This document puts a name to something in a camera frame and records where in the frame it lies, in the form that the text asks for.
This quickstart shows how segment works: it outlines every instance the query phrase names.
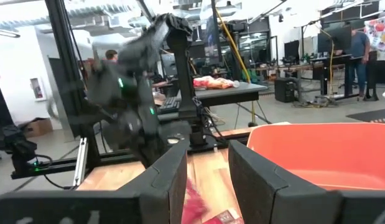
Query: poster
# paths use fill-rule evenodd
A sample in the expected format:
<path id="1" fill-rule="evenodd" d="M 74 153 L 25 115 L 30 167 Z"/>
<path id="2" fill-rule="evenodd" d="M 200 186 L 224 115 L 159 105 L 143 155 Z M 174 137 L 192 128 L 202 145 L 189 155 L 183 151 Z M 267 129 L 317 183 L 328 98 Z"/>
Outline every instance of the poster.
<path id="1" fill-rule="evenodd" d="M 378 51 L 378 60 L 385 60 L 385 16 L 365 21 L 364 32 L 371 42 L 371 50 Z"/>

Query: blue shirt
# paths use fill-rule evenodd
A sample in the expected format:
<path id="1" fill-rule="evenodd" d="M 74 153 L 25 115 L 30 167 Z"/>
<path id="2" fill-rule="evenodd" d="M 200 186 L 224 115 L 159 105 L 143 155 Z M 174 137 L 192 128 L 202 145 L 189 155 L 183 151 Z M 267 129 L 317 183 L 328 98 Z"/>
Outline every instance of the blue shirt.
<path id="1" fill-rule="evenodd" d="M 353 57 L 362 57 L 365 54 L 365 45 L 369 41 L 363 32 L 357 32 L 351 37 L 351 49 L 349 51 Z"/>

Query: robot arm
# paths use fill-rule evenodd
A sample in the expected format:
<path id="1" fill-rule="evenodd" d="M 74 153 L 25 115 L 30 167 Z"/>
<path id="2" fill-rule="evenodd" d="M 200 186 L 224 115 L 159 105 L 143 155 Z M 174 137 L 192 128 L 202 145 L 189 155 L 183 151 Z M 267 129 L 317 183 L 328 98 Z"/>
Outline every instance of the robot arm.
<path id="1" fill-rule="evenodd" d="M 185 19 L 163 14 L 139 38 L 118 53 L 118 62 L 102 60 L 87 83 L 88 99 L 103 106 L 124 108 L 116 123 L 131 138 L 131 151 L 147 168 L 167 150 L 156 114 L 152 87 L 145 71 L 159 60 L 168 35 L 192 34 Z"/>

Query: gray floor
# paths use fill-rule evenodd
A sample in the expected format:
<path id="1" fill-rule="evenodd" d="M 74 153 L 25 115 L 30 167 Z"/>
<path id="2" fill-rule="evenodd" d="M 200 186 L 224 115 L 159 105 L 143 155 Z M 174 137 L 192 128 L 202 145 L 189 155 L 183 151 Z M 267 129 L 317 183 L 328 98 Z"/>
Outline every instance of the gray floor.
<path id="1" fill-rule="evenodd" d="M 303 84 L 305 88 L 316 88 L 318 83 L 307 82 Z M 259 100 L 263 111 L 269 121 L 276 123 L 282 121 L 288 121 L 290 123 L 331 123 L 331 122 L 358 122 L 357 120 L 347 118 L 346 115 L 361 113 L 365 111 L 380 110 L 385 108 L 385 100 L 382 98 L 382 93 L 385 88 L 378 89 L 378 96 L 380 100 L 377 102 L 358 102 L 355 98 L 340 101 L 339 105 L 335 108 L 295 108 L 290 103 L 281 103 L 274 99 L 274 96 L 263 96 Z M 312 100 L 318 93 L 307 93 L 304 95 L 306 100 Z M 242 103 L 247 108 L 251 107 L 250 102 Z M 259 107 L 255 103 L 256 113 L 262 116 Z M 223 105 L 211 108 L 212 112 L 217 114 L 221 118 L 222 125 L 219 126 L 221 131 L 236 128 L 245 128 L 251 121 L 251 114 L 247 111 L 240 109 L 239 116 L 237 105 Z M 59 159 L 63 157 L 75 157 L 77 151 L 72 149 L 76 148 L 78 141 L 65 142 L 61 131 L 55 131 L 45 136 L 31 139 L 38 144 L 37 153 L 44 154 L 52 157 L 53 159 Z M 97 138 L 100 150 L 103 152 L 102 142 L 100 138 Z M 11 158 L 8 155 L 3 154 L 3 159 L 0 161 L 0 194 L 9 192 L 15 189 L 20 190 L 56 190 L 57 188 L 50 185 L 44 177 L 36 177 L 30 180 L 18 179 L 11 180 L 10 174 L 13 170 Z M 73 172 L 66 172 L 61 174 L 49 175 L 55 183 L 59 185 L 71 185 Z"/>

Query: orange bin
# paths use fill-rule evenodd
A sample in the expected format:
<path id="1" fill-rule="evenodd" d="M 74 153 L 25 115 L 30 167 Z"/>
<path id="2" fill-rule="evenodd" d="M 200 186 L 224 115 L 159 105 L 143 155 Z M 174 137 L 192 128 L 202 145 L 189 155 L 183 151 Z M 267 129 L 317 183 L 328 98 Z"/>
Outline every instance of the orange bin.
<path id="1" fill-rule="evenodd" d="M 266 125 L 248 147 L 327 190 L 385 190 L 385 124 Z"/>

